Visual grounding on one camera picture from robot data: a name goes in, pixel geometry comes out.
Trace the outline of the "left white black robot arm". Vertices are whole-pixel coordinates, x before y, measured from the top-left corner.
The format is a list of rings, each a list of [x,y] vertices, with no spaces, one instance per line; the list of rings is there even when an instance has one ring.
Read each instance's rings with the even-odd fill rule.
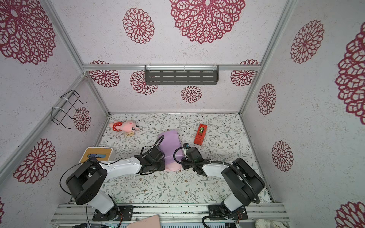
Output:
[[[116,177],[139,174],[149,175],[165,170],[165,153],[160,149],[164,136],[152,148],[129,159],[101,162],[89,158],[76,164],[77,169],[66,179],[65,185],[76,204],[90,205],[102,214],[118,214],[119,208],[113,198],[102,192],[105,181]]]

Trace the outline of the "pink wrapping paper sheet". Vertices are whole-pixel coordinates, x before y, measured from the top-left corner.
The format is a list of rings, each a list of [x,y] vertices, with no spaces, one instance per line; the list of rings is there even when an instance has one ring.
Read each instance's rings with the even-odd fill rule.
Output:
[[[165,154],[165,171],[177,172],[182,169],[182,166],[178,164],[173,157],[175,150],[181,147],[177,130],[170,130],[158,135],[158,138],[164,136],[159,148]]]

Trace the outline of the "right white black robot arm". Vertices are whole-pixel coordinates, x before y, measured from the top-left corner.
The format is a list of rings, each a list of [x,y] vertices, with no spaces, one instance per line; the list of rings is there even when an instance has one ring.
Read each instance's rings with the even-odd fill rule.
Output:
[[[232,212],[251,203],[260,203],[259,193],[265,188],[265,182],[243,159],[237,158],[233,162],[204,159],[196,147],[187,143],[174,151],[173,159],[183,169],[226,181],[232,193],[222,202],[223,211]]]

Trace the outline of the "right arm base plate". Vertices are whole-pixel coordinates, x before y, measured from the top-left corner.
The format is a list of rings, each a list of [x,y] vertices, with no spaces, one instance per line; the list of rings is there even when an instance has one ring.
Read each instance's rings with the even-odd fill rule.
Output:
[[[244,206],[230,211],[225,205],[210,204],[208,205],[210,220],[247,220],[248,214]]]

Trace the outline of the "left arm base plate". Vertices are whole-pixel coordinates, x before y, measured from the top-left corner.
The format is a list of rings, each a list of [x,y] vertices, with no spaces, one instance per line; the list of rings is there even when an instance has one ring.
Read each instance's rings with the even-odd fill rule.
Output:
[[[133,206],[114,206],[110,211],[103,214],[98,209],[95,210],[93,221],[131,221]]]

